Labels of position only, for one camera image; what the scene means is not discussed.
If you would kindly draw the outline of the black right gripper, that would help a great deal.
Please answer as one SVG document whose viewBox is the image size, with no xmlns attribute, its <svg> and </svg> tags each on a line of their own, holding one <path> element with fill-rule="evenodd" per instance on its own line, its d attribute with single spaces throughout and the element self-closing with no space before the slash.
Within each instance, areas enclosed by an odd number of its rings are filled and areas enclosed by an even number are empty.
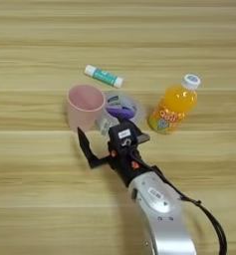
<svg viewBox="0 0 236 255">
<path fill-rule="evenodd" d="M 109 163 L 111 168 L 118 174 L 125 186 L 129 184 L 138 176 L 150 172 L 150 167 L 146 166 L 137 149 L 137 145 L 117 147 L 110 141 L 108 142 L 108 149 L 110 157 L 102 158 L 96 157 L 90 148 L 90 142 L 85 133 L 78 128 L 78 137 L 80 148 L 86 157 L 90 168 L 96 168 L 101 165 Z M 142 144 L 150 140 L 147 133 L 138 131 L 136 133 L 136 143 Z"/>
</svg>

